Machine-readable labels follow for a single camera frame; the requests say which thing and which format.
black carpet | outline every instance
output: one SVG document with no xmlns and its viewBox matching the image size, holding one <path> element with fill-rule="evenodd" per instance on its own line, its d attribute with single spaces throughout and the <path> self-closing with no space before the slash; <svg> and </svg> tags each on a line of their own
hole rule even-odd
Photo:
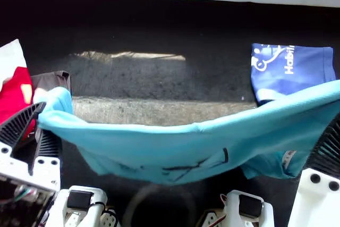
<svg viewBox="0 0 340 227">
<path fill-rule="evenodd" d="M 0 0 L 0 45 L 19 38 L 31 74 L 67 70 L 77 116 L 172 125 L 255 107 L 251 43 L 340 49 L 340 10 L 198 0 Z M 338 58 L 335 65 L 339 70 Z M 104 189 L 119 216 L 147 183 L 97 176 L 64 144 L 63 187 Z M 298 180 L 246 180 L 239 169 L 159 187 L 132 226 L 193 226 L 232 189 L 272 203 L 287 226 Z"/>
</svg>

blue towel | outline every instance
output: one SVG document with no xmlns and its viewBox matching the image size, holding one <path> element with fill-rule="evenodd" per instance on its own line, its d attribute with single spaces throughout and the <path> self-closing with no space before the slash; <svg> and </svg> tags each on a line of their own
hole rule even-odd
<svg viewBox="0 0 340 227">
<path fill-rule="evenodd" d="M 311 87 L 261 107 L 174 127 L 87 123 L 57 87 L 39 126 L 75 144 L 100 175 L 162 184 L 198 181 L 241 166 L 247 178 L 297 176 L 324 128 L 340 111 L 340 81 Z"/>
<path fill-rule="evenodd" d="M 252 44 L 251 82 L 260 105 L 335 80 L 333 49 Z"/>
</svg>

